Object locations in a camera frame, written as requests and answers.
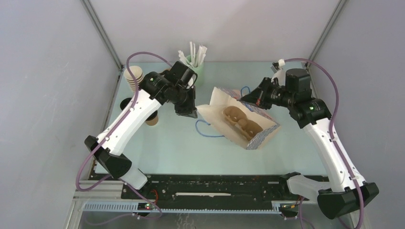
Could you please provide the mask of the brown paper coffee cup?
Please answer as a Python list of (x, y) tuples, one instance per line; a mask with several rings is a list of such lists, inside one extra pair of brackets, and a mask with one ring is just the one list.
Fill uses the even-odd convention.
[(157, 114), (152, 114), (151, 116), (149, 116), (146, 119), (145, 123), (147, 125), (149, 125), (149, 126), (154, 126), (154, 125), (156, 125), (158, 123), (158, 121), (159, 121), (158, 115)]

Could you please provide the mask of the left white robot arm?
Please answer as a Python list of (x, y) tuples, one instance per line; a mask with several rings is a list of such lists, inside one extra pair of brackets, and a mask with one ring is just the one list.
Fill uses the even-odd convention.
[(177, 61), (169, 70), (143, 75), (137, 91), (114, 122), (98, 136), (89, 135), (85, 145), (95, 160), (114, 179), (133, 187), (138, 198), (147, 198), (151, 186), (146, 175), (124, 155), (124, 149), (144, 122), (165, 103), (174, 104), (179, 116), (197, 118), (195, 82), (198, 74)]

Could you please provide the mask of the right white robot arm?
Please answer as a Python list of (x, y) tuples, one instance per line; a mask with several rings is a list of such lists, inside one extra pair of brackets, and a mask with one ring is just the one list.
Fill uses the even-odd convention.
[(265, 77), (241, 102), (270, 109), (273, 105), (285, 107), (312, 140), (328, 182), (319, 182), (293, 172), (281, 177), (278, 194), (283, 199), (299, 195), (315, 201), (329, 219), (358, 211), (364, 217), (365, 207), (379, 194), (374, 182), (367, 182), (358, 172), (338, 138), (332, 115), (321, 99), (312, 96), (310, 74), (304, 69), (289, 69), (285, 84), (279, 85), (276, 77)]

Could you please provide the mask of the blue checkered paper bag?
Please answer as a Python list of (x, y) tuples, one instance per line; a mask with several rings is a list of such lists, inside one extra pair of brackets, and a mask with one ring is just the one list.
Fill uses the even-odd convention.
[(202, 119), (228, 140), (245, 150), (258, 150), (281, 125), (264, 109), (240, 101), (241, 91), (214, 87), (209, 104), (197, 106)]

